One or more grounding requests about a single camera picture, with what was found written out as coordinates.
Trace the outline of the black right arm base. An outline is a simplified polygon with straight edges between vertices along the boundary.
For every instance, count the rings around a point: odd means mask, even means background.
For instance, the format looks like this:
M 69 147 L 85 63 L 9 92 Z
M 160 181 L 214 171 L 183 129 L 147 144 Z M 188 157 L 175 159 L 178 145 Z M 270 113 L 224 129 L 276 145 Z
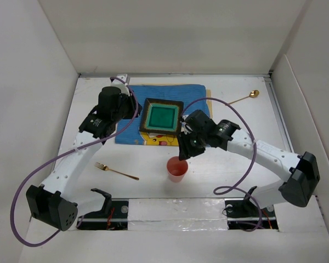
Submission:
M 225 199 L 222 214 L 227 217 L 228 230 L 278 230 L 274 207 L 258 210 L 249 196 Z

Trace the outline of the green square ceramic plate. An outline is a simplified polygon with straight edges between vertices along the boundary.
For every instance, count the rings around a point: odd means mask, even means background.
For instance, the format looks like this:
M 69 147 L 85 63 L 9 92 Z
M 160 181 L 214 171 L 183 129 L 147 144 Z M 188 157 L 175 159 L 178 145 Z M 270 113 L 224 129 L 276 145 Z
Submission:
M 181 131 L 182 101 L 146 98 L 139 131 L 165 135 L 177 135 Z

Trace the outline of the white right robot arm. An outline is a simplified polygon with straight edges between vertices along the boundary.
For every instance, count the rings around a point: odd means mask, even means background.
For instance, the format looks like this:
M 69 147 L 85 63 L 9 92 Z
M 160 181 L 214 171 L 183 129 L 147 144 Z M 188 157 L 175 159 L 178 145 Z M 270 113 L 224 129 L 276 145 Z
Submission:
M 242 202 L 247 215 L 254 216 L 262 208 L 279 203 L 301 208 L 308 205 L 320 181 L 317 160 L 312 153 L 298 155 L 253 140 L 238 124 L 226 119 L 215 123 L 201 110 L 181 120 L 185 127 L 177 136 L 181 161 L 203 154 L 210 146 L 246 157 L 279 177 L 273 184 L 250 189 L 251 197 Z

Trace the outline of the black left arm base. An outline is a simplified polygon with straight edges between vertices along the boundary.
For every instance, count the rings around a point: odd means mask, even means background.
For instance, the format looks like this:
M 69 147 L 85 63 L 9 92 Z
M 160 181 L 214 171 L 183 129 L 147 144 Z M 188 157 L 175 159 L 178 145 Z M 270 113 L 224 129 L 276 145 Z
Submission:
M 128 229 L 128 199 L 114 199 L 112 195 L 98 188 L 87 195 L 79 196 L 78 230 L 123 231 Z

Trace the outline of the pink plastic cup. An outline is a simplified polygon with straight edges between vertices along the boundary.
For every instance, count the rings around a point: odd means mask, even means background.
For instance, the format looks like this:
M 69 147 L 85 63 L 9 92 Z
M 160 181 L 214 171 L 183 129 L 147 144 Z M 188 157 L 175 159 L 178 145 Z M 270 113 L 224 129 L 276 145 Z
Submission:
M 180 182 L 188 172 L 189 165 L 187 161 L 181 161 L 179 157 L 176 156 L 168 160 L 166 168 L 170 181 Z

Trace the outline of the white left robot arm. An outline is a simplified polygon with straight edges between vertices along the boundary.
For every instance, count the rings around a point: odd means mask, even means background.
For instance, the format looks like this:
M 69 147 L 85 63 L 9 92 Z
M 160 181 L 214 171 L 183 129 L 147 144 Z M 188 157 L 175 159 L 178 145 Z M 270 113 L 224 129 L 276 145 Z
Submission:
M 111 195 L 93 188 L 78 194 L 74 188 L 93 155 L 114 133 L 122 119 L 138 115 L 140 106 L 127 86 L 104 87 L 98 104 L 79 127 L 73 153 L 63 157 L 53 172 L 39 186 L 30 186 L 26 198 L 32 217 L 60 231 L 68 230 L 82 215 L 94 212 L 106 217 L 111 212 Z

